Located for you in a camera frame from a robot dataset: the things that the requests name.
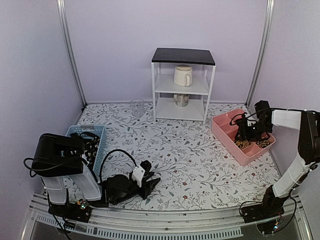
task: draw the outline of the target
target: clear glass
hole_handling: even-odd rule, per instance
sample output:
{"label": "clear glass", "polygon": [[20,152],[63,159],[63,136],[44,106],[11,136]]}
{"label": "clear glass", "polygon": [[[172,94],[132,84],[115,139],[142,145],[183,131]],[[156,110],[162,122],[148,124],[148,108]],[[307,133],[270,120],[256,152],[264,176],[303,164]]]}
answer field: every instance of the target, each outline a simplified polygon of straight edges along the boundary
{"label": "clear glass", "polygon": [[145,114],[145,101],[141,98],[132,99],[130,107],[136,118],[141,118]]}

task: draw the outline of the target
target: floral floor mat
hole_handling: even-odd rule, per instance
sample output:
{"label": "floral floor mat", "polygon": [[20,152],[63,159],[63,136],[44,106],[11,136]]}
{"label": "floral floor mat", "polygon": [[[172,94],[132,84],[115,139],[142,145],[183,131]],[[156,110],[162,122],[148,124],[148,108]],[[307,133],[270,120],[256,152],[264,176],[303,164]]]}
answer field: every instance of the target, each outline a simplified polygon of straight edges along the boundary
{"label": "floral floor mat", "polygon": [[[105,154],[113,149],[130,153],[137,164],[149,160],[155,178],[161,177],[151,195],[122,202],[114,208],[153,211],[180,211],[227,208],[248,200],[260,200],[265,189],[279,179],[269,153],[241,166],[211,132],[211,118],[245,106],[210,104],[206,123],[158,119],[147,103],[142,118],[134,118],[129,104],[91,104],[78,124],[105,125]],[[106,179],[128,175],[131,160],[115,152],[103,166]],[[81,191],[66,179],[70,200],[82,198]]]}

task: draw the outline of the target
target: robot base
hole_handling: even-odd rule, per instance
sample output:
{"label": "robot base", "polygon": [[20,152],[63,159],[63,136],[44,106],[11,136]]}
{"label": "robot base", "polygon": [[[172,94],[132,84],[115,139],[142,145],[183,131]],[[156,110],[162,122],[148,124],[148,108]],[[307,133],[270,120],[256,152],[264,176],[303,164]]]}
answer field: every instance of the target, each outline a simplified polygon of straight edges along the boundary
{"label": "robot base", "polygon": [[283,207],[279,208],[278,210],[268,211],[263,207],[262,204],[245,206],[241,208],[241,212],[245,223],[269,219],[285,213]]}
{"label": "robot base", "polygon": [[257,224],[256,228],[259,230],[260,233],[264,235],[269,235],[276,230],[275,228],[276,224],[277,224],[276,220],[271,220],[271,221]]}
{"label": "robot base", "polygon": [[66,202],[64,205],[50,203],[48,210],[49,214],[54,214],[57,217],[65,218],[67,220],[74,220],[83,223],[88,223],[91,216],[91,207],[81,208],[77,203],[69,202],[69,192],[67,190]]}

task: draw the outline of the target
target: wire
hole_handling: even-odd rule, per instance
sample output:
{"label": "wire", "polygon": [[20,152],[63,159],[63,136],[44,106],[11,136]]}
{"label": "wire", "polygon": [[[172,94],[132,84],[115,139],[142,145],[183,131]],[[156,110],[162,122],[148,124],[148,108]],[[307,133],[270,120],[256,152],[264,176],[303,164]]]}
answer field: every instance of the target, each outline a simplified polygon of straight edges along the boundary
{"label": "wire", "polygon": [[[247,116],[246,118],[250,118],[258,113],[261,113],[265,110],[284,110],[284,111],[293,111],[293,112],[304,112],[305,110],[301,110],[301,109],[285,109],[285,108],[280,108],[280,107],[270,107],[270,108],[265,108],[265,109],[261,109],[259,111],[256,111],[254,113],[252,113],[251,115]],[[317,114],[318,112],[317,111],[314,111],[314,110],[307,110],[306,112],[311,112],[311,113],[314,113],[314,114]]]}
{"label": "wire", "polygon": [[137,166],[137,163],[136,161],[134,160],[134,158],[129,154],[127,153],[126,151],[122,150],[122,149],[114,149],[112,151],[110,151],[103,159],[102,163],[101,163],[101,167],[100,167],[100,173],[99,173],[99,179],[100,179],[100,185],[102,184],[102,168],[105,164],[105,161],[107,160],[107,157],[110,156],[110,154],[114,153],[114,152],[122,152],[124,153],[125,155],[127,155],[131,160],[132,162],[134,163],[135,166]]}
{"label": "wire", "polygon": [[292,192],[292,190],[291,190],[290,193],[289,193],[289,198],[291,198],[291,200],[294,201],[294,210],[293,210],[293,213],[292,213],[289,221],[288,221],[282,228],[280,228],[280,229],[278,228],[277,230],[275,230],[275,231],[274,231],[275,233],[278,233],[278,232],[282,231],[283,229],[285,229],[285,227],[289,225],[289,223],[292,221],[292,219],[294,218],[294,216],[295,216],[295,214],[296,214],[297,201],[291,196],[291,192]]}
{"label": "wire", "polygon": [[[80,202],[80,206],[81,206],[83,204],[83,200],[80,199],[79,201],[81,201]],[[64,229],[66,229],[66,226],[71,227],[71,228],[74,228],[76,226],[74,223],[67,221],[67,219],[71,219],[72,217],[74,217],[78,213],[80,213],[81,211],[82,211],[81,207],[78,208],[77,210],[74,210],[74,207],[71,207],[71,208],[68,208],[64,212],[63,217],[62,217],[62,219],[64,221],[64,225],[63,225]]]}
{"label": "wire", "polygon": [[[294,201],[294,210],[293,210],[293,214],[291,215],[289,221],[281,228],[276,228],[273,227],[267,231],[265,231],[264,235],[272,235],[272,234],[275,234],[275,233],[278,233],[280,231],[282,231],[283,229],[285,229],[289,224],[290,222],[292,221],[292,219],[294,218],[295,214],[296,214],[296,210],[297,210],[297,201],[291,196],[291,192],[293,190],[291,189],[291,191],[289,192],[289,198],[292,199]],[[281,224],[280,220],[283,219],[283,216],[278,213],[280,215],[280,219],[277,221],[279,224]]]}
{"label": "wire", "polygon": [[47,199],[48,199],[48,205],[49,205],[49,210],[51,212],[51,215],[53,216],[54,220],[56,221],[56,223],[59,225],[60,229],[62,230],[63,234],[65,235],[65,237],[68,239],[68,240],[72,240],[69,236],[68,236],[68,233],[67,233],[67,230],[66,230],[66,227],[62,227],[61,226],[61,223],[58,221],[57,217],[55,216],[52,208],[51,208],[51,202],[50,202],[50,198],[49,198],[49,193],[47,192]]}
{"label": "wire", "polygon": [[96,135],[90,131],[84,131],[84,132],[80,133],[79,136],[82,136],[82,135],[87,135],[88,137],[91,137],[91,138],[99,138],[100,139],[100,137],[98,135]]}
{"label": "wire", "polygon": [[262,204],[262,201],[244,201],[243,203],[241,203],[240,207],[239,207],[239,214],[241,217],[244,217],[241,213],[241,207],[243,206],[243,204],[245,203],[256,203],[256,204]]}
{"label": "wire", "polygon": [[34,159],[31,158],[31,157],[27,157],[27,158],[25,158],[25,159],[23,160],[23,165],[24,165],[27,169],[29,169],[30,171],[43,172],[43,171],[49,171],[49,170],[58,168],[58,167],[60,167],[60,166],[62,166],[62,165],[64,165],[64,164],[67,164],[67,163],[69,163],[69,162],[71,162],[71,161],[74,161],[75,159],[81,159],[81,157],[75,156],[75,157],[69,158],[67,161],[65,161],[65,162],[63,162],[63,163],[60,163],[60,164],[58,164],[58,165],[55,165],[55,166],[53,166],[53,167],[43,168],[43,169],[34,169],[34,168],[32,168],[32,167],[29,167],[29,166],[26,164],[26,161],[28,161],[28,160],[32,160],[32,161],[33,161]]}
{"label": "wire", "polygon": [[30,176],[31,178],[34,178],[35,176],[37,176],[37,174],[35,173],[35,174],[32,175],[32,170],[29,170],[29,176]]}
{"label": "wire", "polygon": [[243,114],[243,113],[239,113],[239,114],[233,116],[233,118],[231,119],[231,121],[230,121],[229,124],[230,124],[231,126],[236,125],[236,124],[232,124],[232,121],[233,121],[236,117],[241,116],[242,114]]}

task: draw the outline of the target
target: white shelf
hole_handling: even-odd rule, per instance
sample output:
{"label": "white shelf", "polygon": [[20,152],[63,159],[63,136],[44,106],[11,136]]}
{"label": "white shelf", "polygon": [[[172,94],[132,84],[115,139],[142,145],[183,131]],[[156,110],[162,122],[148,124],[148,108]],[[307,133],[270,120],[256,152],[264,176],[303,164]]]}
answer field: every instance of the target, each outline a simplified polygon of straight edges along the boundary
{"label": "white shelf", "polygon": [[207,96],[209,93],[209,86],[207,77],[205,76],[193,75],[192,84],[190,86],[179,86],[174,83],[173,74],[158,74],[155,80],[155,92]]}
{"label": "white shelf", "polygon": [[203,121],[205,117],[204,102],[202,100],[189,99],[185,107],[177,106],[173,98],[159,97],[155,116],[158,119],[176,119]]}

